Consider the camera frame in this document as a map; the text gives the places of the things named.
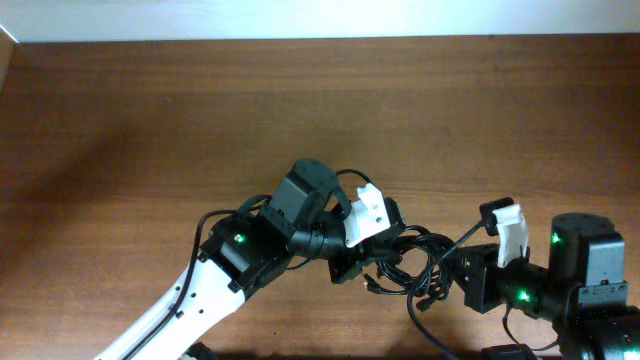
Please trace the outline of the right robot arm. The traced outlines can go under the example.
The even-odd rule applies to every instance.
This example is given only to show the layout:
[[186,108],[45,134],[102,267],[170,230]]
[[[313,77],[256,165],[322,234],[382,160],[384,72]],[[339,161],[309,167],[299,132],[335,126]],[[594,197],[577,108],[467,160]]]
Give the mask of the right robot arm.
[[498,245],[456,250],[445,262],[465,306],[484,314],[504,305],[551,322],[566,359],[636,359],[639,309],[627,302],[625,241],[606,217],[557,215],[547,267],[528,256],[498,264]]

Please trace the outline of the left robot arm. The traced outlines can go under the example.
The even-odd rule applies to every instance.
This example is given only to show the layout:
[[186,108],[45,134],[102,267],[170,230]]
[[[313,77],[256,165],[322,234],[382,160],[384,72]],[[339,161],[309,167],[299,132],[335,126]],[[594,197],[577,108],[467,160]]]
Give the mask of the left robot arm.
[[189,264],[176,282],[99,358],[191,358],[203,334],[290,270],[295,256],[327,261],[334,284],[371,263],[398,260],[394,242],[406,224],[397,203],[372,182],[350,201],[338,176],[301,158],[274,194],[216,212],[209,232],[196,229]]

